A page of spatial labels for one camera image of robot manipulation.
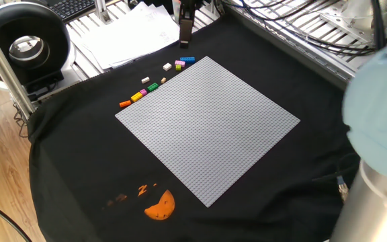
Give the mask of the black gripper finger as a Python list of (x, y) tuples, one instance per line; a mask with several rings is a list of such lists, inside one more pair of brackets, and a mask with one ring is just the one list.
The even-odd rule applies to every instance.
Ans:
[(181, 0), (179, 10), (179, 46), (187, 48), (194, 26), (194, 0)]

